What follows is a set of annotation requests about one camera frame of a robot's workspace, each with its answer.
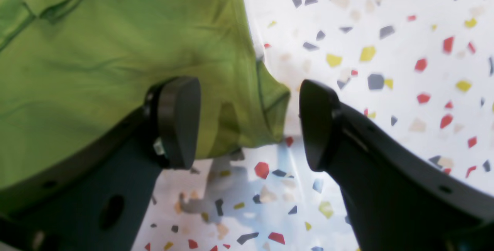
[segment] green fabric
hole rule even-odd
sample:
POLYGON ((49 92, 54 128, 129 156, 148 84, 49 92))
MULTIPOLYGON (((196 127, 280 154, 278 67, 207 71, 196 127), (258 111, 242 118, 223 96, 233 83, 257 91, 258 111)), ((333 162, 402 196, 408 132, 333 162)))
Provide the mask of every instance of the green fabric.
POLYGON ((197 158, 281 141, 289 90, 256 62, 243 0, 0 0, 0 189, 180 75, 203 89, 197 158))

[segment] round hole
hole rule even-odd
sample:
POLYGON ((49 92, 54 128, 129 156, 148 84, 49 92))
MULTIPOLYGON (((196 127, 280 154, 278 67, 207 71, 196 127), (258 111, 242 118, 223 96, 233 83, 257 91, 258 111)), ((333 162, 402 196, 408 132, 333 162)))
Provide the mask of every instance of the round hole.
POLYGON ((51 188, 54 188, 57 185, 58 185, 57 181, 51 180, 51 181, 45 182, 42 185, 42 188, 44 188, 44 189, 51 189, 51 188))
POLYGON ((447 187, 447 186, 440 185, 440 186, 439 186, 439 189, 440 189, 442 192, 444 192, 444 193, 448 193, 448 194, 453 193, 453 191, 452 191, 449 187, 447 187))
POLYGON ((102 230, 107 230, 115 225, 122 216, 124 203, 124 197, 120 195, 115 195, 106 202, 99 215, 99 227, 102 230))

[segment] floor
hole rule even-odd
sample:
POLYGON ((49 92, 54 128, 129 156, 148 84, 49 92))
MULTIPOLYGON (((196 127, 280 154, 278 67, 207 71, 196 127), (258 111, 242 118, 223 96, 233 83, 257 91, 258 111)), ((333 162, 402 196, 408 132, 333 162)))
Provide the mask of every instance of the floor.
POLYGON ((165 171, 132 251, 356 251, 335 182, 311 172, 298 122, 304 79, 431 167, 494 195, 491 0, 245 0, 254 47, 291 88, 279 145, 165 171))

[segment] green cloth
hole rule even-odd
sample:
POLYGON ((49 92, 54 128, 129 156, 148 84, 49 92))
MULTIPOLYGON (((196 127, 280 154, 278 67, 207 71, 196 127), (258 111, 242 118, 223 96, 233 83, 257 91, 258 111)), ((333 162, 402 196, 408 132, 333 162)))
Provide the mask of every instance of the green cloth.
POLYGON ((243 0, 0 0, 0 189, 200 79, 197 158, 282 140, 289 90, 256 62, 243 0))

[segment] screw hole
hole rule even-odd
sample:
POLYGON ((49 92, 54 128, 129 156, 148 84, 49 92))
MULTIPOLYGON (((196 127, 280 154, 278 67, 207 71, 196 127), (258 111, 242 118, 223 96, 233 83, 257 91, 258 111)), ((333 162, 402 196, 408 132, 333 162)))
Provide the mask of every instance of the screw hole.
POLYGON ((122 216, 124 203, 124 197, 121 195, 115 195, 108 200, 99 216, 100 229, 108 230, 115 225, 122 216))
POLYGON ((446 186, 443 186, 443 185, 440 185, 439 186, 439 189, 444 192, 444 193, 448 193, 448 194, 451 194, 453 193, 453 191, 449 188, 449 187, 446 187, 446 186))
POLYGON ((51 180, 51 181, 45 182, 42 185, 42 188, 44 188, 44 189, 51 189, 51 188, 54 188, 57 185, 58 185, 57 181, 51 180))

